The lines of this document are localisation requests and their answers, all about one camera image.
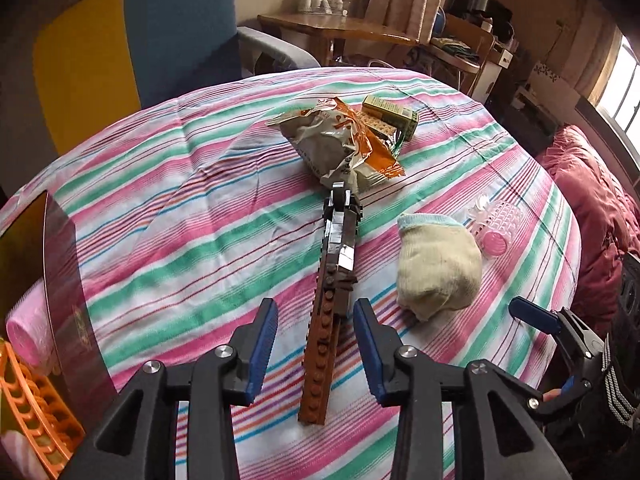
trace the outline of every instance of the sock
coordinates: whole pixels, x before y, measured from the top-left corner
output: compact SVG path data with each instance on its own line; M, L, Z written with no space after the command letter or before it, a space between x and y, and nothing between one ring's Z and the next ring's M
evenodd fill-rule
M453 218L423 213L401 215L398 229L398 304L421 321L440 310L468 307L482 280L473 235Z

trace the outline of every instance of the striped bedsheet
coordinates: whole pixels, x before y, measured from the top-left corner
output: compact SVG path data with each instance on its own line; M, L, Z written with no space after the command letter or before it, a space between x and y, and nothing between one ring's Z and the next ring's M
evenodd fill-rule
M150 358L172 365L228 341L275 298L280 325L262 393L233 410L243 480L388 477L398 410L369 394L353 328L342 330L327 422L302 426L300 364L322 237L319 186L264 121L319 98L359 105L373 93L418 111L402 147L406 176L362 197L353 297L406 344L457 365L486 358L537 385L554 344L514 322L521 295L547 309L571 303L580 262L575 218L551 179L484 107L427 76L323 68L205 88L135 113L62 156L13 196L0 229L49 189L76 222L81 275L100 350L121 388ZM457 219L478 194L523 212L504 256L485 261L468 309L419 324L396 305L401 212ZM177 477L186 478L187 404ZM444 466L453 469L445 404Z

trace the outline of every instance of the wooden desk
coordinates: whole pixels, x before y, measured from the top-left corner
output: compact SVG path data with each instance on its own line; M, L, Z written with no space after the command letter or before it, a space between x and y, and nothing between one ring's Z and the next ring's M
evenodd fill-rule
M336 57L342 55L344 40L383 41L407 46L418 44L415 38L384 25L332 14L261 14L258 21L266 33L277 38L281 37L283 28L311 37L311 54L321 66L330 66Z

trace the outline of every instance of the blue gripper pad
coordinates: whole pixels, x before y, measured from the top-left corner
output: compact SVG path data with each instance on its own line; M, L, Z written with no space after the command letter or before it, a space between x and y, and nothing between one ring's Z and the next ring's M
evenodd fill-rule
M353 306L353 330L371 395L382 406L393 405L385 383L394 376L394 352L402 346L398 332L391 326L380 325L369 300L364 299Z
M509 314L545 334L554 335L560 332L561 325L556 314L548 312L520 296L511 300Z
M232 387L237 406L249 406L260 393L277 330L276 302L264 298L254 321L234 331L229 344L238 351Z
M566 382L562 385L562 393L567 393L571 388L574 387L574 376L569 377Z

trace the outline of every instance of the bed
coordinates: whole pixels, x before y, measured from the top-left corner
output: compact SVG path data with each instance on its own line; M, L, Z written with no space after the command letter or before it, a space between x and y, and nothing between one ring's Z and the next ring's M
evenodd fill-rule
M604 338L617 309L622 256L640 255L640 210L577 126L566 126L536 160L580 226L582 257L572 310Z

